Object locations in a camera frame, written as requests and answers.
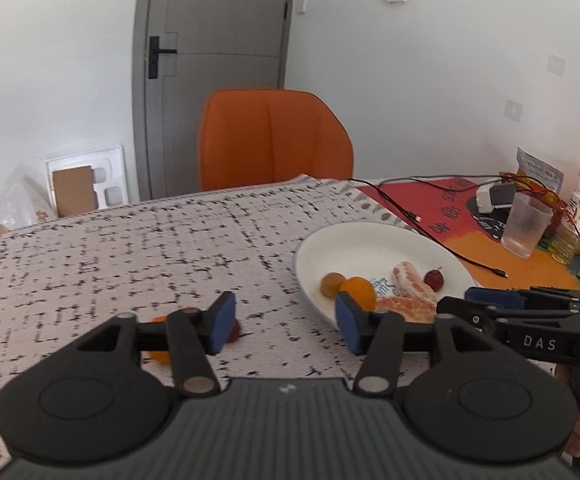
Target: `small brown fruit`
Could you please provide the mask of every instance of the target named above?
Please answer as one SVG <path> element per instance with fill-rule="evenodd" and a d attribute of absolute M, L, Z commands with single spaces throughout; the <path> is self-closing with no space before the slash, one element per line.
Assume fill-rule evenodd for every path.
<path fill-rule="evenodd" d="M 328 298 L 335 297 L 343 282 L 345 282 L 345 276 L 343 274 L 339 274 L 338 272 L 326 274 L 321 280 L 321 294 Z"/>

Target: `white plate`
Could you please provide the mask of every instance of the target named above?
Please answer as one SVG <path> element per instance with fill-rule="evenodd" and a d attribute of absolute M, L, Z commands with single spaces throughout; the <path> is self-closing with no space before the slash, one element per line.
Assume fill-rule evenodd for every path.
<path fill-rule="evenodd" d="M 314 231 L 299 246 L 294 273 L 308 301 L 336 326 L 334 300 L 319 291 L 321 278 L 340 272 L 347 278 L 361 276 L 372 282 L 379 296 L 393 295 L 392 269 L 411 262 L 423 277 L 441 267 L 444 296 L 462 298 L 474 280 L 449 251 L 422 235 L 389 224 L 346 222 Z"/>

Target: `red placemat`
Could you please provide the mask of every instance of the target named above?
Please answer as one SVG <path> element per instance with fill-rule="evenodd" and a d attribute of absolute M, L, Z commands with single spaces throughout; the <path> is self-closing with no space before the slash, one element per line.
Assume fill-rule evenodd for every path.
<path fill-rule="evenodd" d="M 480 231 L 480 227 L 465 206 L 467 200 L 476 192 L 475 189 L 466 189 L 474 184 L 463 178 L 435 180 L 435 184 L 452 189 L 452 191 L 436 189 L 422 182 L 385 184 L 381 186 L 381 190 L 391 196 L 396 203 L 419 216 L 421 226 L 440 242 L 468 232 Z M 412 222 L 399 213 L 393 205 L 382 199 L 374 189 L 371 187 L 359 189 L 412 225 Z"/>
<path fill-rule="evenodd" d="M 420 225 L 446 247 L 481 264 L 503 269 L 509 276 L 501 278 L 489 270 L 462 261 L 478 283 L 491 288 L 528 288 L 532 285 L 580 288 L 568 268 L 553 260 L 545 251 L 534 250 L 524 260 L 488 237 L 466 207 L 468 200 L 476 193 L 475 189 L 469 189 L 473 183 L 462 178 L 450 178 L 435 180 L 435 184 L 451 190 L 436 189 L 421 182 L 397 182 L 386 184 L 381 189 L 403 208 L 419 216 Z M 412 225 L 374 189 L 359 189 Z"/>

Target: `door frame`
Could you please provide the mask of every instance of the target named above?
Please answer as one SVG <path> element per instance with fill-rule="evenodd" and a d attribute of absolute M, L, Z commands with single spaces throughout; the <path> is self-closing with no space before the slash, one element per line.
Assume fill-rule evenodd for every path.
<path fill-rule="evenodd" d="M 132 38 L 132 122 L 134 124 L 134 153 L 141 201 L 151 200 L 150 160 L 148 158 L 148 133 L 146 112 L 146 82 L 148 59 L 148 19 L 151 0 L 136 0 L 134 35 Z M 285 83 L 285 65 L 292 22 L 293 0 L 285 0 L 287 12 L 281 34 L 278 88 Z"/>

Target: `plastic bag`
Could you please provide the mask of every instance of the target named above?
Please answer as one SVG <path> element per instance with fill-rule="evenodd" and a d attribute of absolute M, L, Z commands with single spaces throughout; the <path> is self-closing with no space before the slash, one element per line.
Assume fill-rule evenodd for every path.
<path fill-rule="evenodd" d="M 10 231 L 54 219 L 52 208 L 25 182 L 14 184 L 0 207 L 0 224 Z"/>

